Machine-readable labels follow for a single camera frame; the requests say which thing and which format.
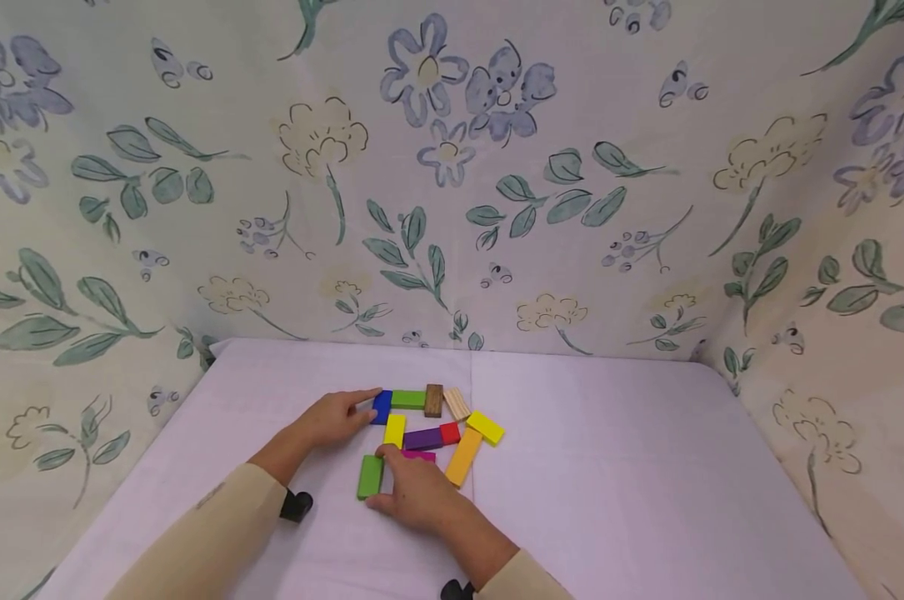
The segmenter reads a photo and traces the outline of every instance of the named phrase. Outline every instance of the person's right hand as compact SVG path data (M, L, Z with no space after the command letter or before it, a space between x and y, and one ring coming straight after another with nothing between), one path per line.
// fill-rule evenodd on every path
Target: person's right hand
M386 459L395 480L391 493L376 493L365 499L365 505L386 513L398 523L434 535L443 527L475 510L445 478L434 462L407 459L392 443L383 443L375 451Z

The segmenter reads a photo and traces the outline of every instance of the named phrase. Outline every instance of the white table surface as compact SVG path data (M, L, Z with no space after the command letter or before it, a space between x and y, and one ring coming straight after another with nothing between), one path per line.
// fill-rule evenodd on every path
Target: white table surface
M689 362L232 340L40 600L98 600L175 518L322 393L459 387L506 429L462 492L579 600L858 600L841 557L717 373ZM441 421L410 411L408 430ZM292 482L234 598L429 599L464 577L355 498L370 426ZM451 448L438 451L447 465ZM391 486L386 475L384 490Z

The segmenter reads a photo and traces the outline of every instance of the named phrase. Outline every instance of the beige sleeve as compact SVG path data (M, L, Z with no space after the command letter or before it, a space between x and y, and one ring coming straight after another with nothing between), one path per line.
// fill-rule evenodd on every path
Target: beige sleeve
M574 600L525 550L508 561L476 594L479 600Z
M244 463L162 534L108 600L224 598L275 529L286 488Z

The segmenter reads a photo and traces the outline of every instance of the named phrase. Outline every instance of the green block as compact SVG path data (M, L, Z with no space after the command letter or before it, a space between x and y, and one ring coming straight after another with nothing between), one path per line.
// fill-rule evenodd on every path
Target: green block
M410 392L408 390L392 391L392 408L407 410L425 410L425 390Z
M358 499L364 500L382 490L382 473L386 468L384 459L377 456L362 456L362 473L358 475Z

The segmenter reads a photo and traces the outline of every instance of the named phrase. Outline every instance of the hand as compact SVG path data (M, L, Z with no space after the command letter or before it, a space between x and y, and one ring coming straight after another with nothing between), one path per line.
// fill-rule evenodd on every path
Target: hand
M398 523L441 536L446 526L460 522L475 506L454 488L434 462L407 459L394 444L384 443L375 451L384 457L395 480L392 493L377 493L365 505L386 513Z
M376 411L358 411L356 405L381 390L326 393L248 461L287 487L313 449L344 442L375 418Z
M288 428L310 448L345 442L377 415L375 410L358 411L356 406L376 397L381 390L381 387L375 387L374 390L326 393Z

